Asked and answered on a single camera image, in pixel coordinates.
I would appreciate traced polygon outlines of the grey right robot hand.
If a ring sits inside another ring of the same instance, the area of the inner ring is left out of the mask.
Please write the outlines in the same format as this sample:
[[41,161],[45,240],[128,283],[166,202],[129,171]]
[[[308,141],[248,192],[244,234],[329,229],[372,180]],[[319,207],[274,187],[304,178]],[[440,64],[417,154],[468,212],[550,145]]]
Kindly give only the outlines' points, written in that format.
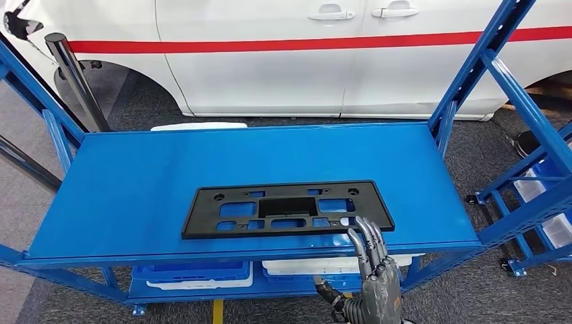
[[362,217],[355,218],[362,233],[347,235],[355,248],[361,276],[360,295],[347,297],[319,275],[313,277],[318,294],[332,306],[338,323],[404,323],[401,316],[401,285],[396,261],[389,256],[380,228]]

